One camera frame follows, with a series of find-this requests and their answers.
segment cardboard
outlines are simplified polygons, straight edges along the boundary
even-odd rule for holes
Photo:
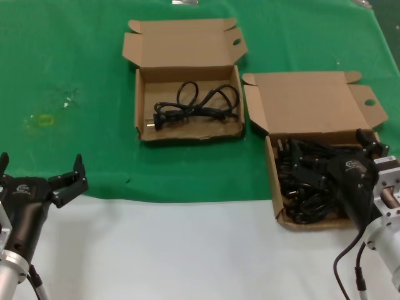
[[[356,129],[372,132],[388,119],[369,86],[356,84],[359,72],[282,72],[244,74],[251,121],[265,133],[266,161],[276,220],[294,229],[350,226],[329,216],[309,225],[294,223],[284,211],[275,158],[278,139],[313,139],[328,144],[357,144]]]
[[[181,21],[129,21],[134,33],[126,33],[122,55],[140,67],[136,70],[135,126],[143,141],[163,139],[212,139],[238,137],[244,132],[243,93],[235,62],[247,53],[247,46],[235,19]],[[197,101],[222,84],[232,84],[240,93],[234,111],[239,119],[221,122],[207,117],[190,117],[185,122],[167,123],[159,131],[152,126],[154,105],[176,102],[185,81],[199,85]],[[229,89],[224,93],[234,101]],[[194,87],[182,91],[181,102],[188,103]],[[221,95],[207,104],[226,108]]]

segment white surface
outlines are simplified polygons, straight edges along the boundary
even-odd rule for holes
[[[293,232],[271,201],[148,204],[80,197],[51,208],[33,259],[51,299],[343,299],[334,258],[354,230]],[[339,263],[352,299],[356,251]],[[377,253],[362,266],[369,299],[400,299]],[[17,300],[35,299],[26,281]]]

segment green cloth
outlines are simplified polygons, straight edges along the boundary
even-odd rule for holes
[[[12,176],[71,170],[82,153],[99,198],[153,202],[270,197],[264,138],[147,147],[136,139],[134,70],[121,53],[130,19],[235,17],[245,72],[358,70],[389,114],[400,155],[400,80],[372,11],[350,0],[0,1],[1,147]]]

